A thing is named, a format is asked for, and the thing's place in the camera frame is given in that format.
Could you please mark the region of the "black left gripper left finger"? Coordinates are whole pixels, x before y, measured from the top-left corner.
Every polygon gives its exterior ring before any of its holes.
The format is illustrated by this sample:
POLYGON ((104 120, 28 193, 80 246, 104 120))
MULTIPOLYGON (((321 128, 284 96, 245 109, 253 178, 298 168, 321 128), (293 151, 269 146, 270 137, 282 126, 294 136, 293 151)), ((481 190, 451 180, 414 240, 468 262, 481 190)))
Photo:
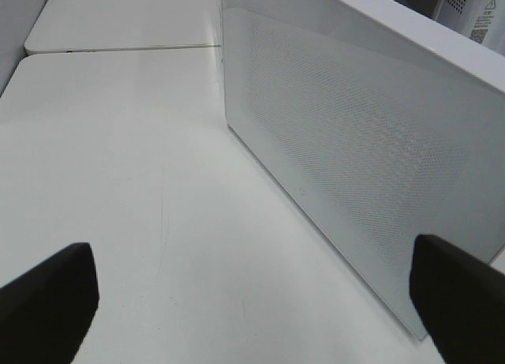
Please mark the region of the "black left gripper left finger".
POLYGON ((1 287, 1 362, 71 363, 98 306, 91 245, 59 250, 1 287))

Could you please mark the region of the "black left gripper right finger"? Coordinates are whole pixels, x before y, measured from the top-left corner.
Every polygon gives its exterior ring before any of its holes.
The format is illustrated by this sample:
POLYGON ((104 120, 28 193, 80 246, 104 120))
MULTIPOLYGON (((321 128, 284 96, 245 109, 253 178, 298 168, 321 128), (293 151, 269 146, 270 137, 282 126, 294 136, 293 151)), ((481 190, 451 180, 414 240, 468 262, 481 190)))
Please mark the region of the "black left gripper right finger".
POLYGON ((504 362, 504 274, 436 235, 418 235, 410 299, 445 363, 504 362))

